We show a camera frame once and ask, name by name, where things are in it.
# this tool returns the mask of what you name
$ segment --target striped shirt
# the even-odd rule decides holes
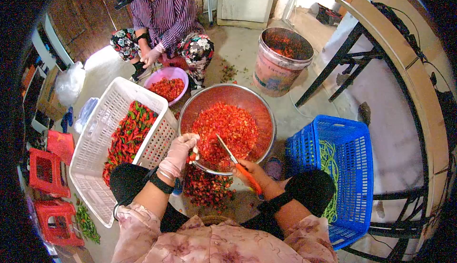
[[[187,34],[201,31],[194,0],[134,0],[130,8],[134,29],[148,28],[152,47],[162,42],[170,53]]]

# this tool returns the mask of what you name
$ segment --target wristwatch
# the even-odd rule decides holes
[[[162,181],[158,176],[157,176],[157,169],[159,167],[155,167],[151,172],[148,173],[149,175],[149,181],[154,184],[157,188],[159,188],[162,192],[166,194],[171,194],[174,190],[174,187],[169,186],[167,183]]]
[[[265,201],[257,206],[257,209],[265,214],[275,214],[277,213],[281,207],[288,202],[293,200],[293,196],[289,192],[283,192],[279,196],[272,198],[269,201]]]

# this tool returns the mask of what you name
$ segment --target hand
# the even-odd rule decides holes
[[[151,47],[149,47],[149,45],[147,45],[147,44],[143,45],[143,46],[141,46],[141,44],[140,44],[140,51],[141,51],[141,56],[145,56],[151,51]]]
[[[246,171],[248,171],[255,178],[255,180],[257,180],[257,182],[263,190],[271,182],[274,182],[270,177],[268,177],[268,175],[259,166],[259,164],[238,158],[237,161],[246,169]],[[237,168],[235,168],[234,163],[231,162],[230,164],[233,167],[233,176],[239,178],[246,186],[251,187],[250,181]]]
[[[159,168],[179,177],[184,164],[186,164],[189,150],[197,144],[199,139],[200,136],[194,133],[186,133],[175,138],[171,142],[167,157],[159,164]]]
[[[165,52],[165,48],[163,47],[162,43],[157,44],[156,47],[154,47],[151,51],[147,52],[144,55],[143,52],[141,52],[142,57],[140,59],[140,62],[145,63],[143,68],[146,69],[147,67],[157,62],[157,59],[159,59],[163,52]]]

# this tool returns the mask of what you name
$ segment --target red plastic stool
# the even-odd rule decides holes
[[[29,153],[29,186],[42,190],[53,197],[70,198],[70,189],[62,185],[59,156],[35,148],[30,148]]]
[[[84,240],[77,237],[73,230],[71,217],[76,215],[75,207],[63,200],[40,200],[34,203],[38,222],[46,242],[65,246],[83,246]],[[49,218],[53,216],[55,226],[49,225]]]
[[[60,157],[65,165],[70,166],[71,158],[75,152],[73,134],[48,130],[48,146],[46,150]]]
[[[159,57],[159,62],[162,63],[164,67],[178,67],[184,71],[189,69],[186,60],[181,56],[175,56],[174,58],[168,59],[167,54],[162,54]]]

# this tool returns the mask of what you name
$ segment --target pink floral shirt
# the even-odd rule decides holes
[[[160,220],[138,203],[120,206],[121,227],[112,262],[259,263],[337,262],[326,218],[309,215],[286,239],[246,229],[232,220],[204,226],[193,216],[176,233],[161,233]]]

